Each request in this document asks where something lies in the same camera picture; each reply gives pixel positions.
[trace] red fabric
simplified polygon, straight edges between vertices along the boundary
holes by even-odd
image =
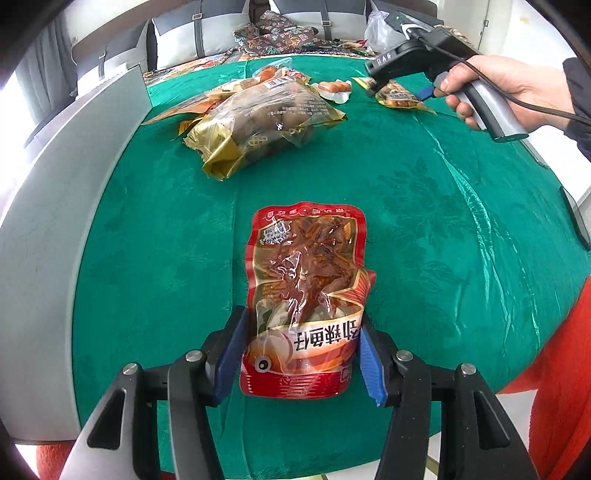
[[[59,480],[74,442],[37,447],[37,469],[40,480]],[[173,473],[160,472],[160,480],[176,480]]]
[[[536,388],[530,455],[542,480],[561,480],[591,437],[591,278],[534,363],[501,393]]]

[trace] hand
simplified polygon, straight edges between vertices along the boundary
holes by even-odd
[[[554,108],[574,113],[569,86],[562,70],[551,67],[532,66],[518,60],[499,56],[477,55],[468,60],[484,75],[495,82],[506,93],[533,105]],[[441,89],[435,89],[435,96],[446,96],[446,102],[471,129],[480,131],[473,117],[472,107],[461,102],[455,95],[468,82],[476,80],[478,75],[464,64],[454,66],[447,79],[441,83]],[[555,115],[534,112],[509,102],[511,109],[521,125],[528,132],[533,132],[542,125],[552,125],[565,130],[569,120]]]

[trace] sleeve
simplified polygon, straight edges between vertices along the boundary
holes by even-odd
[[[591,120],[591,73],[579,59],[566,59],[563,67],[574,112]],[[591,127],[571,120],[564,134],[575,140],[579,150],[591,161]]]

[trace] round table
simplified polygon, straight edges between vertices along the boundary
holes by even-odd
[[[270,60],[186,74],[149,89],[153,116]],[[295,56],[313,81],[364,76],[362,60]],[[401,79],[411,90],[422,75]],[[470,132],[442,100],[437,115],[387,109],[353,84],[347,122],[223,183],[176,137],[179,118],[140,127],[103,194],[74,303],[73,371],[81,421],[127,362],[173,362],[245,304],[251,219],[268,205],[349,203],[367,218],[367,312],[426,362],[475,364],[496,391],[536,356],[574,304],[590,257],[554,174],[518,142]],[[163,469],[172,469],[166,404]],[[209,410],[228,478],[292,478],[378,459],[391,410],[356,369],[327,400],[230,397]],[[431,432],[440,428],[434,408]]]

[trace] plastic food package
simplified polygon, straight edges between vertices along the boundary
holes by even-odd
[[[320,95],[322,98],[330,100],[339,105],[349,101],[352,91],[351,80],[344,82],[337,79],[334,82],[313,83],[311,86],[315,88],[315,90],[318,92],[318,95]]]
[[[178,103],[177,105],[159,113],[155,117],[151,118],[142,125],[153,124],[159,120],[164,120],[170,116],[179,115],[181,113],[196,113],[197,117],[205,116],[206,113],[217,107],[223,100],[231,97],[235,93],[242,92],[247,88],[258,85],[271,78],[280,78],[283,76],[291,76],[293,78],[299,78],[307,83],[310,77],[305,74],[293,70],[291,68],[293,61],[291,57],[286,59],[279,59],[271,62],[269,65],[259,69],[255,74],[247,79],[230,80],[222,85],[215,87],[212,90],[208,90],[204,93],[199,93],[191,98],[188,98],[184,102]],[[179,126],[179,134],[186,130],[187,121],[184,121]]]
[[[246,247],[245,394],[326,398],[347,389],[375,280],[363,267],[365,238],[363,212],[349,205],[304,202],[255,214]]]
[[[344,119],[312,87],[281,77],[230,97],[195,125],[184,142],[201,152],[208,175],[223,180],[290,144],[303,144],[313,127],[332,127]]]
[[[397,32],[386,23],[388,12],[372,12],[369,14],[368,26],[365,29],[365,40],[373,51],[383,52],[394,48],[406,40],[404,34]]]
[[[368,90],[370,85],[373,85],[374,83],[373,78],[370,77],[354,77],[353,80],[355,80],[366,90]],[[406,88],[394,80],[390,80],[384,88],[376,93],[375,99],[378,101],[378,103],[387,106],[388,108],[415,108],[417,110],[425,110],[426,112],[435,113],[427,105],[410,93]]]

